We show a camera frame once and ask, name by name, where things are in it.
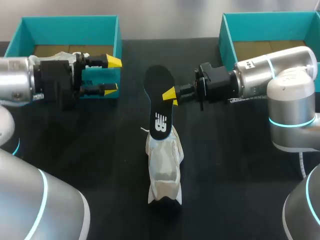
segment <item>shoe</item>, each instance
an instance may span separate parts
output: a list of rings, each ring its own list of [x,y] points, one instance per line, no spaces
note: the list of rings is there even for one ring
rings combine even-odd
[[[149,156],[148,204],[169,197],[181,205],[180,163],[184,159],[184,151],[176,129],[172,126],[170,135],[164,140],[155,140],[149,133],[145,152]]]
[[[0,146],[5,144],[14,134],[15,121],[11,113],[0,105]]]

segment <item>black insole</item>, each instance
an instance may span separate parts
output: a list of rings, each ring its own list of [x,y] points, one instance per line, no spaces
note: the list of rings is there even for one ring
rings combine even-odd
[[[150,135],[155,140],[166,139],[172,128],[173,99],[163,100],[162,94],[175,85],[174,77],[161,65],[148,68],[143,86],[150,99]]]

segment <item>black tabletop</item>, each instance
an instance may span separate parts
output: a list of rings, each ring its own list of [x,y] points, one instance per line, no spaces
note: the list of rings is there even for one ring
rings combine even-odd
[[[0,54],[7,45],[0,43]],[[272,145],[265,99],[206,104],[203,112],[197,103],[174,107],[182,206],[168,199],[148,205],[144,74],[164,65],[177,84],[192,83],[200,63],[221,66],[218,39],[124,40],[122,51],[117,101],[81,100],[67,112],[41,102],[8,108],[17,156],[85,195],[88,240],[286,239],[282,208],[301,180],[299,156]],[[307,173],[320,159],[304,158]]]

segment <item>teal box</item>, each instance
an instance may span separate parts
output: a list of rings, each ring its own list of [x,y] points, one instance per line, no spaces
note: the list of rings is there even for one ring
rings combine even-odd
[[[119,18],[117,15],[22,17],[4,56],[28,57],[34,53],[36,45],[113,46],[113,56],[121,59],[122,39]],[[82,71],[82,81],[92,85],[116,83],[120,87],[120,77],[120,68],[92,67]],[[105,97],[84,98],[118,96],[119,90]]]
[[[238,61],[233,42],[298,41],[311,48],[320,69],[320,15],[309,12],[224,13],[219,34],[223,65],[232,70]],[[320,74],[315,80],[320,92]]]

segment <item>robotic arm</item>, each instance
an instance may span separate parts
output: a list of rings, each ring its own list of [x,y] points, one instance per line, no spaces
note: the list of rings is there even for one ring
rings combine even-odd
[[[26,104],[34,96],[43,94],[46,102],[60,105],[61,109],[74,106],[84,95],[104,96],[118,89],[117,84],[82,86],[82,71],[88,67],[122,67],[120,59],[104,54],[85,57],[76,54],[75,61],[43,60],[32,64],[28,57],[0,58],[0,100]]]
[[[320,151],[320,115],[315,113],[318,64],[306,46],[290,48],[239,61],[232,71],[203,63],[194,84],[175,86],[162,95],[178,104],[196,100],[215,103],[267,94],[271,138],[285,152]]]
[[[318,64],[306,46],[237,62],[232,71],[204,63],[194,84],[175,86],[162,95],[178,104],[209,103],[267,95],[271,140],[285,152],[320,151],[320,114],[315,112]],[[289,240],[320,238],[320,168],[317,166],[287,197],[282,223]]]

